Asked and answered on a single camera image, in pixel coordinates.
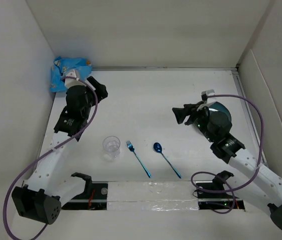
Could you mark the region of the blue astronaut print placemat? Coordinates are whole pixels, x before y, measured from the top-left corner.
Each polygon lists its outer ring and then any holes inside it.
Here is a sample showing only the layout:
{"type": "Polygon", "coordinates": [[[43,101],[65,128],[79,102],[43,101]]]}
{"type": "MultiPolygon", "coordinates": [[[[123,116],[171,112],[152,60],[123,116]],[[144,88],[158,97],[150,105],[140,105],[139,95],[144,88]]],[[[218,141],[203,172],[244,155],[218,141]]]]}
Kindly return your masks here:
{"type": "Polygon", "coordinates": [[[80,79],[86,79],[92,72],[90,62],[86,58],[56,57],[51,66],[50,92],[65,92],[67,88],[62,78],[71,70],[78,72],[80,79]]]}

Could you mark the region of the blue metal spoon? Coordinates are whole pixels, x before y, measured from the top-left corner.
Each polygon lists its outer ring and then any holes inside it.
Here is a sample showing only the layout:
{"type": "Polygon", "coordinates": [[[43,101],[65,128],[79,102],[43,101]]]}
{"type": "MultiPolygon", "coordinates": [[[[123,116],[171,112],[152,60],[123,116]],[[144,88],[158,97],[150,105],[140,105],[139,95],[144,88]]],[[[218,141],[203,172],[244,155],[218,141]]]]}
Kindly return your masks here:
{"type": "Polygon", "coordinates": [[[173,169],[173,171],[176,173],[176,175],[177,175],[180,179],[182,179],[181,174],[180,174],[180,173],[177,171],[177,169],[170,163],[170,161],[168,160],[168,158],[163,154],[163,148],[162,148],[161,144],[158,143],[158,142],[155,142],[155,143],[153,144],[153,149],[154,149],[157,153],[159,153],[159,154],[161,154],[161,155],[163,156],[163,158],[167,161],[167,163],[170,165],[170,167],[173,169]]]}

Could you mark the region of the clear plastic cup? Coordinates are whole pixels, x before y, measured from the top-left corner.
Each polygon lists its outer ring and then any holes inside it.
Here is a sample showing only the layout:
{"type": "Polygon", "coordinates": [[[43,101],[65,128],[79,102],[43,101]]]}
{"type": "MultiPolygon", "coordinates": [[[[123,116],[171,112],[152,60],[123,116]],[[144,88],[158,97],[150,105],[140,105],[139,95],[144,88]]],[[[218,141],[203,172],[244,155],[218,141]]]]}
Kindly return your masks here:
{"type": "Polygon", "coordinates": [[[120,154],[121,142],[116,136],[108,136],[103,140],[104,160],[112,162],[120,154]]]}

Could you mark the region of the teal ceramic plate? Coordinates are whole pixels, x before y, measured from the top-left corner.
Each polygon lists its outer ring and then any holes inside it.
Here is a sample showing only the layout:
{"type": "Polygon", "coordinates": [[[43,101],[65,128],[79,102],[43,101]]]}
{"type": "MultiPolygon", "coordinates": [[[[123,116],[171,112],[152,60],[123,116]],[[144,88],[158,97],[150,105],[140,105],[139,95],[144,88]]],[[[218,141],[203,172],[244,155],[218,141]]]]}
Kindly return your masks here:
{"type": "Polygon", "coordinates": [[[225,113],[228,117],[228,120],[231,122],[232,121],[232,117],[231,117],[231,114],[230,114],[230,111],[227,109],[227,107],[225,105],[223,105],[222,103],[216,101],[214,103],[212,103],[210,106],[209,106],[209,110],[212,112],[222,112],[222,113],[225,113]]]}

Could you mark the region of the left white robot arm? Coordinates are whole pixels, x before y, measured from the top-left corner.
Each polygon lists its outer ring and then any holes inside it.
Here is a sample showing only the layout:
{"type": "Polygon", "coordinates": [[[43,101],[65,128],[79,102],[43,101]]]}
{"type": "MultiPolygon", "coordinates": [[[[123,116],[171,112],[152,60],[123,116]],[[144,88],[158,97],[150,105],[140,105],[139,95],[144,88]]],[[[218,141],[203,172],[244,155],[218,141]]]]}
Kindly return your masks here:
{"type": "Polygon", "coordinates": [[[54,127],[50,153],[36,163],[36,169],[23,187],[15,187],[12,199],[20,216],[47,225],[53,224],[61,208],[74,197],[87,198],[93,193],[92,178],[75,172],[61,176],[71,148],[91,124],[98,103],[108,96],[105,85],[93,76],[86,81],[70,77],[73,86],[66,92],[66,106],[54,127]]]}

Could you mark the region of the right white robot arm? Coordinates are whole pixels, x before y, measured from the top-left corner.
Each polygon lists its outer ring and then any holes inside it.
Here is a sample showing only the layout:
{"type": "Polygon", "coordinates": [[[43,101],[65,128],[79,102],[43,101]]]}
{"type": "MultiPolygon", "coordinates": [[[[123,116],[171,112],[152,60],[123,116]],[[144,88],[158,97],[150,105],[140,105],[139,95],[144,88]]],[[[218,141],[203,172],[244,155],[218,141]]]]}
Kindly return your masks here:
{"type": "Polygon", "coordinates": [[[244,144],[231,133],[231,115],[219,102],[186,104],[172,111],[178,124],[195,125],[212,143],[217,158],[252,180],[252,187],[239,189],[241,199],[269,214],[282,230],[282,178],[264,164],[257,162],[244,144]]]}

